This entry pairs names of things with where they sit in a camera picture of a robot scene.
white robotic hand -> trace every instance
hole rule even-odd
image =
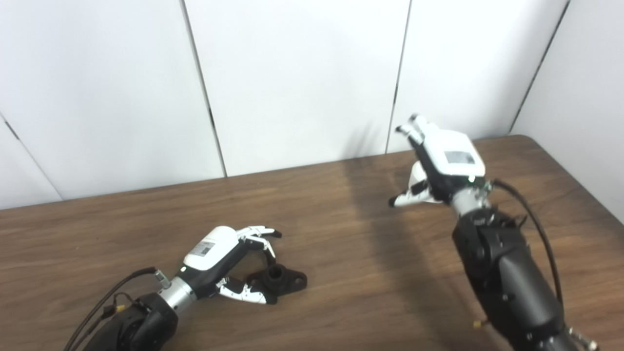
[[[396,130],[407,136],[419,161],[412,167],[408,189],[390,199],[390,206],[449,204],[462,183],[485,175],[485,165],[467,135],[439,129],[417,114]]]
[[[275,251],[266,237],[280,238],[281,233],[261,225],[240,230],[214,228],[186,255],[184,265],[159,294],[179,312],[197,299],[216,294],[275,304],[278,296],[304,289],[305,274],[276,264]],[[229,271],[251,250],[263,251],[268,268],[252,274],[246,282],[229,277]]]

black plastic part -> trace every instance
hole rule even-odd
[[[495,209],[471,212],[459,219],[453,241],[488,320],[514,350],[576,350],[564,348],[563,308],[513,219]],[[550,338],[559,349],[538,349]]]
[[[193,289],[197,299],[211,297],[218,292],[217,283],[236,266],[247,254],[248,246],[239,242],[221,261],[208,270],[198,270],[186,266],[184,271],[179,270],[177,277],[182,278]]]
[[[245,283],[241,280],[230,277],[228,278],[228,282],[225,284],[225,287],[232,292],[240,294],[245,289]]]
[[[281,264],[273,264],[265,270],[250,274],[247,277],[247,285],[251,287],[251,291],[260,291],[265,295],[269,304],[267,295],[277,297],[301,291],[308,286],[308,277],[296,270],[290,270]]]
[[[104,324],[83,351],[158,351],[177,325],[178,316],[158,294],[143,295]]]

white wall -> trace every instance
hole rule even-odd
[[[412,0],[393,130],[414,112],[506,135],[567,0]],[[408,150],[391,133],[389,152]]]
[[[624,222],[624,2],[572,0],[514,134],[534,138]]]
[[[408,149],[413,112],[505,134],[564,2],[185,1],[231,176]],[[224,175],[183,3],[0,1],[0,111],[62,198]]]
[[[60,195],[0,116],[0,209],[60,200]]]
[[[223,175],[178,1],[0,1],[0,77],[64,199]]]
[[[229,176],[383,154],[408,0],[187,0]]]

robotic hand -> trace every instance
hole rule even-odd
[[[305,289],[305,274],[276,264],[275,252],[267,237],[280,238],[281,233],[262,226],[241,230],[216,227],[186,255],[171,281],[154,268],[135,272],[100,301],[65,350],[76,350],[100,320],[112,315],[91,338],[85,351],[158,351],[174,335],[178,316],[198,299],[220,294],[257,304],[275,304],[278,296]],[[268,268],[251,274],[246,282],[227,276],[250,250],[262,250]],[[160,291],[137,298],[125,309],[117,306],[116,294],[113,305],[105,307],[100,319],[74,343],[82,327],[116,289],[131,278],[147,273],[153,273],[162,284]]]
[[[485,165],[463,133],[445,131],[418,115],[397,128],[416,151],[408,189],[390,206],[443,202],[457,214],[453,241],[487,323],[515,351],[577,351],[574,342],[595,351],[597,344],[565,325],[563,298],[550,244],[526,200],[510,185],[486,182]],[[509,191],[527,209],[544,240],[557,296],[531,258],[529,245],[509,215],[491,207],[494,187]]]

wooden table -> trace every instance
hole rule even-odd
[[[624,350],[624,226],[536,143],[476,143],[490,178],[515,185],[555,251],[567,320],[603,350]],[[402,152],[0,212],[0,348],[60,350],[105,291],[129,272],[166,274],[217,225],[266,225],[278,262],[308,288],[277,305],[224,297],[186,312],[165,350],[508,350],[483,318],[442,205],[390,209],[414,162]],[[522,209],[506,194],[493,201]],[[547,259],[524,230],[539,266]],[[235,268],[263,267],[260,253]],[[157,289],[151,277],[129,284]]]

